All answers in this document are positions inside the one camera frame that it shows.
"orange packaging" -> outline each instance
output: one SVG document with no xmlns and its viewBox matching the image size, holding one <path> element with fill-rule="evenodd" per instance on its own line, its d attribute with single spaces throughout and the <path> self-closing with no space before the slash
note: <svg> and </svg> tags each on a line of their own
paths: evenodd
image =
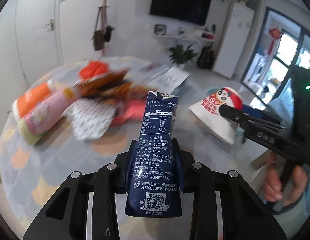
<svg viewBox="0 0 310 240">
<path fill-rule="evenodd" d="M 34 107 L 52 94 L 52 85 L 50 81 L 27 91 L 13 103 L 13 114 L 16 121 L 19 121 L 28 114 Z"/>
<path fill-rule="evenodd" d="M 102 61 L 90 61 L 89 64 L 79 72 L 79 76 L 82 79 L 89 79 L 108 72 L 109 66 L 107 63 Z"/>
</svg>

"wall-mounted tv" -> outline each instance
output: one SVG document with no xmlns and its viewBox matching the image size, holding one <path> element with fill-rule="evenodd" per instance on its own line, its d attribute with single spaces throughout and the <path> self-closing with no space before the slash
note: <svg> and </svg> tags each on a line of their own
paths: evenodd
<svg viewBox="0 0 310 240">
<path fill-rule="evenodd" d="M 151 15 L 205 25 L 211 0 L 152 0 Z"/>
</svg>

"blue milk carton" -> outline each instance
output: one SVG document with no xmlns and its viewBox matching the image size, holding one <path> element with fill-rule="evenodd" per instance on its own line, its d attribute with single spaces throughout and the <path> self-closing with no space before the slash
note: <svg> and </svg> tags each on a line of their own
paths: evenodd
<svg viewBox="0 0 310 240">
<path fill-rule="evenodd" d="M 171 145 L 177 105 L 177 96 L 148 93 L 138 145 L 131 159 L 126 215 L 162 218 L 182 215 Z"/>
</svg>

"panda cartoon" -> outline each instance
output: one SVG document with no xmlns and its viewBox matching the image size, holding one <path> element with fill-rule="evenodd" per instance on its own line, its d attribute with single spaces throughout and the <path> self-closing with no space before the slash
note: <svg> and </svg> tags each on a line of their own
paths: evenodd
<svg viewBox="0 0 310 240">
<path fill-rule="evenodd" d="M 212 104 L 219 106 L 219 105 L 223 104 L 225 102 L 225 100 L 227 98 L 229 98 L 231 95 L 232 95 L 232 93 L 229 90 L 222 88 L 221 90 L 217 91 L 215 94 L 210 95 L 209 101 Z"/>
</svg>

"hanging bag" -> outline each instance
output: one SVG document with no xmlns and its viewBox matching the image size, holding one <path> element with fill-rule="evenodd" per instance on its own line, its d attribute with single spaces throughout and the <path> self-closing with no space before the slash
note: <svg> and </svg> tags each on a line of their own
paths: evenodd
<svg viewBox="0 0 310 240">
<path fill-rule="evenodd" d="M 102 49 L 105 48 L 105 32 L 103 31 L 103 27 L 101 29 L 97 30 L 99 15 L 101 15 L 101 21 L 102 21 L 102 24 L 103 24 L 103 14 L 101 13 L 101 10 L 102 10 L 102 7 L 99 7 L 98 14 L 97 14 L 97 19 L 96 19 L 94 36 L 93 36 L 94 49 L 96 51 L 97 50 L 102 50 Z"/>
<path fill-rule="evenodd" d="M 108 25 L 107 13 L 105 13 L 105 19 L 106 19 L 106 32 L 105 32 L 104 40 L 105 40 L 105 42 L 110 42 L 111 36 L 112 36 L 112 31 L 115 30 L 115 28 L 113 26 Z"/>
</svg>

